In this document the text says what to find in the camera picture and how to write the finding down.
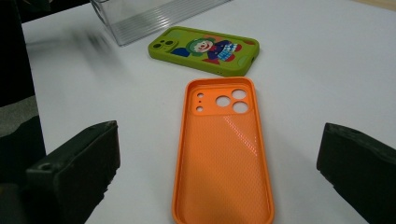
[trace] cartoon character print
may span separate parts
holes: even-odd
[[[214,38],[200,38],[192,40],[186,47],[186,50],[193,56],[201,56],[207,54],[208,60],[216,62],[221,60],[230,62],[235,58],[234,52],[242,48],[239,44],[234,44],[229,40],[221,40],[215,43]]]

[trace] camera cutout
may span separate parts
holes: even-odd
[[[233,104],[233,111],[235,111],[238,114],[242,114],[248,111],[248,105],[245,102],[238,101],[235,104]]]
[[[231,102],[230,98],[228,96],[225,96],[225,95],[219,96],[216,99],[216,104],[218,106],[222,106],[222,107],[229,105],[230,102]]]
[[[237,89],[237,90],[233,91],[232,95],[233,95],[233,98],[242,100],[247,96],[247,93],[243,90]]]
[[[154,46],[152,46],[153,48],[155,48],[155,49],[159,49],[160,47],[162,47],[163,45],[162,44],[155,44]]]

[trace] black object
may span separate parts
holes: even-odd
[[[396,223],[396,150],[326,123],[317,168],[369,223]]]
[[[24,208],[15,214],[24,214],[31,224],[85,223],[120,167],[117,129],[116,121],[93,125],[28,168],[27,184],[14,184],[19,187],[19,198],[11,200],[6,194],[7,202]],[[17,195],[3,183],[0,199],[5,198],[2,188]],[[9,206],[5,202],[0,200],[0,208]],[[15,214],[0,209],[0,223],[19,223]]]
[[[0,137],[0,183],[26,186],[26,169],[46,155],[40,118],[34,116],[14,133]]]
[[[29,58],[14,0],[0,1],[0,106],[35,95]]]

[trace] cartoon face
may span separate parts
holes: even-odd
[[[193,50],[199,53],[205,53],[213,47],[213,42],[210,40],[202,40],[194,44]]]

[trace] screw hole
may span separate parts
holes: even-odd
[[[38,166],[38,169],[43,170],[43,171],[48,171],[52,168],[52,165],[50,163],[44,163]]]

